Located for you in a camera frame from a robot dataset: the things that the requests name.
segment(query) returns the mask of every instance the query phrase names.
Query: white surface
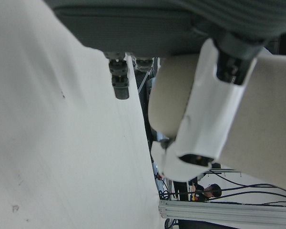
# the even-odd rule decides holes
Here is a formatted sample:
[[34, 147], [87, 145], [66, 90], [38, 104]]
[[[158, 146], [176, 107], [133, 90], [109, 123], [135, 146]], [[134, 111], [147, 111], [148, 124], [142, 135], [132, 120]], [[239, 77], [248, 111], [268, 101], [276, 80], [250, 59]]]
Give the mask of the white surface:
[[0, 1], [0, 229], [163, 227], [129, 77], [116, 100], [103, 54], [42, 1]]
[[209, 39], [202, 46], [193, 89], [178, 129], [178, 156], [195, 154], [217, 159], [225, 145], [256, 60], [252, 60], [243, 85], [235, 85], [217, 78], [217, 59], [218, 50]]

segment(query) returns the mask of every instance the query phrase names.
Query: gray padded surface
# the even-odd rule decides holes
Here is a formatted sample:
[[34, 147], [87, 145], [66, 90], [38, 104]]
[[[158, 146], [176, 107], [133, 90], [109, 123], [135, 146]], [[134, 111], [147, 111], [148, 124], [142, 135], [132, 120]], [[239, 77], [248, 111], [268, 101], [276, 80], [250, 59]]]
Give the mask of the gray padded surface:
[[196, 24], [208, 33], [216, 24], [253, 40], [286, 32], [286, 0], [45, 2], [83, 45], [138, 57], [198, 53], [207, 35], [194, 30]]
[[167, 0], [225, 28], [252, 37], [286, 32], [286, 0]]
[[167, 57], [197, 53], [206, 39], [191, 30], [186, 11], [59, 8], [55, 13], [84, 46], [103, 52]]

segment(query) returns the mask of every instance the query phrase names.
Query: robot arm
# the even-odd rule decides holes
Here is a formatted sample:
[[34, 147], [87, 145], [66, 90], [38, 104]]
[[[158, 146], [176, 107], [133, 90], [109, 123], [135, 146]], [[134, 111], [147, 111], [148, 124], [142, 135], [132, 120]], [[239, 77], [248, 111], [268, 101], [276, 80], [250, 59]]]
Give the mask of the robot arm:
[[[185, 58], [191, 60], [193, 56], [188, 55]], [[194, 79], [194, 83], [192, 87], [187, 88], [189, 91], [186, 91], [184, 87], [183, 90], [180, 90], [180, 93], [189, 95], [188, 98], [180, 94], [177, 95], [188, 102], [184, 103], [186, 107], [180, 123], [172, 124], [179, 126], [176, 133], [174, 130], [165, 129], [170, 123], [164, 124], [161, 120], [164, 114], [157, 114], [157, 111], [163, 101], [163, 96], [159, 97], [158, 94], [169, 93], [167, 88], [163, 88], [163, 83], [159, 78], [165, 77], [166, 81], [174, 82], [173, 78], [179, 76], [172, 75], [171, 71], [166, 70], [171, 67], [170, 60], [164, 62], [157, 75], [157, 81], [153, 88], [155, 93], [152, 91], [150, 98], [149, 118], [151, 125], [161, 133], [164, 132], [163, 134], [170, 137], [170, 140], [161, 143], [153, 142], [152, 156], [160, 172], [172, 180], [190, 180], [208, 170], [210, 162], [219, 158], [256, 63], [256, 60], [253, 59], [246, 72], [244, 83], [237, 85], [234, 82], [228, 83], [219, 79], [217, 76], [218, 58], [219, 51], [214, 42], [209, 39], [201, 49], [196, 71], [192, 72], [191, 68], [187, 72], [183, 70], [182, 77], [190, 78], [192, 81]], [[188, 68], [187, 60], [184, 58], [174, 58], [173, 62], [175, 69]], [[166, 112], [165, 115], [168, 116], [173, 113], [165, 108], [161, 111]]]

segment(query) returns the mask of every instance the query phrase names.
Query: black mark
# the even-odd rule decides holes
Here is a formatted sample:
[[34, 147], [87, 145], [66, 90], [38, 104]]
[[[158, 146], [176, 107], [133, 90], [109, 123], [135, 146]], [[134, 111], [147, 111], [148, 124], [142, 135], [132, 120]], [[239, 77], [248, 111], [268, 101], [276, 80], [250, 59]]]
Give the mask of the black mark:
[[19, 206], [18, 205], [13, 205], [12, 207], [13, 207], [12, 208], [13, 213], [16, 213], [19, 210]]

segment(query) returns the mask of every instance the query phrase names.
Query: wire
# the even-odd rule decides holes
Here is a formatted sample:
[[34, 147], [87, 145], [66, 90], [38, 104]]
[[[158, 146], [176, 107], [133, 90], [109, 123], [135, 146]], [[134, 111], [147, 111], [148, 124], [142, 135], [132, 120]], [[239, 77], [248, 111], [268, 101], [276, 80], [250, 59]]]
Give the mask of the wire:
[[264, 203], [264, 204], [261, 204], [261, 205], [265, 205], [265, 204], [276, 204], [276, 203], [286, 203], [286, 201], [268, 202], [268, 203]]
[[[204, 191], [184, 192], [184, 193], [170, 193], [168, 191], [167, 192], [159, 191], [159, 197], [160, 197], [160, 199], [168, 200], [170, 195], [175, 195], [175, 194], [185, 195], [185, 194], [194, 194], [194, 193], [202, 193], [202, 192], [204, 192]], [[248, 193], [264, 193], [264, 194], [270, 194], [270, 195], [275, 195], [275, 196], [280, 196], [280, 197], [286, 198], [286, 195], [279, 194], [279, 193], [274, 193], [274, 192], [248, 191], [248, 192], [233, 193], [233, 194], [225, 195], [225, 196], [221, 196], [221, 197], [215, 197], [215, 198], [211, 198], [209, 200], [222, 199], [222, 198], [226, 198], [226, 197], [238, 196], [238, 195], [248, 194]]]
[[222, 199], [222, 198], [225, 198], [225, 197], [238, 196], [238, 195], [248, 194], [248, 193], [264, 193], [264, 194], [270, 194], [270, 195], [275, 195], [275, 196], [280, 196], [280, 197], [285, 197], [286, 198], [285, 195], [282, 195], [282, 194], [279, 194], [279, 193], [274, 193], [274, 192], [248, 191], [248, 192], [233, 193], [233, 194], [225, 195], [225, 196], [222, 196], [222, 197], [215, 197], [215, 198], [211, 198], [209, 200]]
[[177, 224], [176, 224], [176, 220], [173, 219], [171, 225], [170, 225], [169, 227], [164, 227], [164, 228], [165, 228], [165, 229], [170, 229], [170, 228], [172, 228], [172, 227], [175, 226], [175, 225], [177, 225]]
[[236, 183], [236, 182], [233, 182], [227, 178], [224, 178], [218, 174], [216, 174], [215, 172], [213, 172], [212, 170], [209, 170], [211, 173], [215, 174], [216, 176], [220, 177], [221, 179], [224, 179], [232, 184], [235, 184], [235, 185], [239, 185], [239, 186], [243, 186], [243, 187], [261, 187], [261, 188], [278, 188], [280, 190], [283, 190], [286, 192], [286, 189], [283, 189], [281, 187], [278, 187], [278, 186], [275, 186], [275, 185], [271, 185], [271, 184], [254, 184], [254, 185], [242, 185], [242, 184], [239, 184], [239, 183]]

